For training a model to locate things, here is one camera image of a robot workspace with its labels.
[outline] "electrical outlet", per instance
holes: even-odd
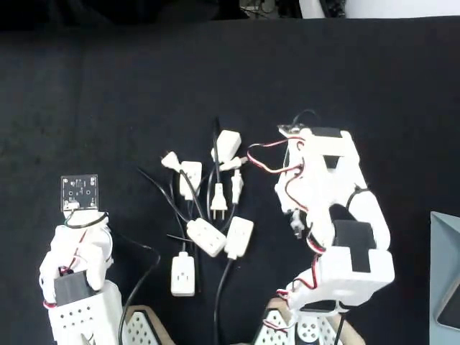
[[[198,187],[200,187],[201,172],[203,169],[201,162],[190,162],[185,160],[180,164],[180,168],[184,170],[184,173],[189,178],[193,189],[197,190]],[[193,200],[192,191],[182,175],[180,176],[179,191],[181,196],[183,196],[186,200]]]
[[[225,253],[227,253],[231,259],[236,259],[244,255],[253,228],[254,223],[252,221],[240,217],[233,217],[225,245]]]
[[[188,222],[187,235],[211,257],[225,247],[225,235],[202,218]]]
[[[195,295],[195,262],[187,252],[172,259],[171,293],[176,297]]]

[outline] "black tabletop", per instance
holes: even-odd
[[[235,21],[102,32],[0,36],[0,291],[6,344],[52,341],[38,267],[60,213],[60,176],[98,173],[111,228],[158,249],[162,261],[135,299],[177,344],[209,344],[224,255],[202,255],[202,293],[174,298],[180,248],[169,205],[136,173],[167,183],[160,156],[211,166],[211,120],[243,145],[279,139],[305,108],[349,130],[392,235],[393,284],[349,321],[368,344],[428,343],[429,212],[456,214],[460,165],[457,18]],[[265,159],[281,163],[282,151]],[[221,304],[226,341],[251,341],[265,304],[311,253],[293,236],[276,177],[242,171],[239,215],[255,222]],[[117,241],[108,276],[124,299],[152,258]]]

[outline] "white plug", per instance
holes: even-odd
[[[171,293],[176,297],[195,295],[195,261],[187,252],[172,259]]]
[[[202,218],[187,223],[187,235],[211,257],[225,247],[225,235]]]
[[[211,201],[211,210],[213,218],[216,219],[216,211],[222,211],[222,219],[225,219],[225,211],[227,211],[227,202],[224,197],[224,186],[222,183],[216,183],[214,188],[214,197]]]
[[[242,174],[239,169],[236,169],[234,175],[231,177],[231,203],[239,203],[239,196],[242,194],[243,186]]]
[[[242,137],[238,132],[223,130],[216,143],[219,163],[224,163],[235,157],[236,151],[242,143]],[[211,150],[211,157],[215,162],[214,148]]]
[[[225,245],[225,253],[228,254],[229,259],[235,260],[237,257],[242,257],[244,255],[253,228],[254,223],[252,221],[240,217],[233,217],[227,234],[227,243]]]
[[[229,171],[233,169],[238,169],[245,162],[247,162],[247,157],[234,157],[234,159],[229,160],[228,162],[222,163],[218,169],[220,171]]]
[[[189,162],[185,160],[182,162],[180,167],[188,176],[188,179],[192,183],[193,189],[198,190],[201,182],[201,170],[203,169],[201,162]],[[188,186],[187,181],[182,176],[182,174],[180,175],[179,191],[186,200],[193,200],[192,191],[190,190],[190,187]]]
[[[180,163],[178,156],[175,154],[175,152],[170,152],[168,153],[163,159],[161,160],[161,164],[164,167],[167,167],[169,169],[173,169],[177,173],[180,172]]]

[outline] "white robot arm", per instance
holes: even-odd
[[[394,280],[387,224],[367,189],[350,133],[302,126],[279,130],[288,146],[275,191],[282,211],[293,215],[291,226],[299,238],[306,214],[306,241],[316,255],[311,268],[277,292],[293,315],[347,311]],[[334,204],[346,208],[353,220],[333,220],[329,209]]]
[[[114,262],[107,213],[98,210],[97,175],[62,177],[65,225],[55,229],[39,284],[58,345],[117,345],[118,287],[105,280]]]

